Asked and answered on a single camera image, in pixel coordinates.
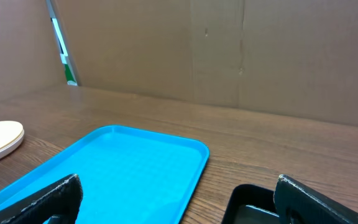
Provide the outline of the teal plastic tray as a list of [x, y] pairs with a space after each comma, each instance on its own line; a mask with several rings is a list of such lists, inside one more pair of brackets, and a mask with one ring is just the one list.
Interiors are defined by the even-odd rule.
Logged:
[[194, 139], [105, 126], [1, 190], [0, 211], [77, 174], [78, 223], [178, 223], [208, 157], [208, 147]]

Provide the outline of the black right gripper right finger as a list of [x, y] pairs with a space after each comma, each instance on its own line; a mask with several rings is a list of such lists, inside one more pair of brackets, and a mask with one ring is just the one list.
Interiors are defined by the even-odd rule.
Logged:
[[273, 201], [280, 223], [358, 224], [357, 212], [287, 175], [279, 175]]

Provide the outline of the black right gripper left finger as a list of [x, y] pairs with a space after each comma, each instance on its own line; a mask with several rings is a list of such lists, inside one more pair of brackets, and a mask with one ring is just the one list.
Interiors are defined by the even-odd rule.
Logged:
[[70, 174], [0, 210], [0, 224], [73, 224], [82, 199], [80, 178]]

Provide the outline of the black water tray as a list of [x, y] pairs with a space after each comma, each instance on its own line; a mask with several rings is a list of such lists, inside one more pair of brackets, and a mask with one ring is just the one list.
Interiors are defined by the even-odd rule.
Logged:
[[279, 224], [273, 190], [238, 185], [231, 194], [222, 224]]

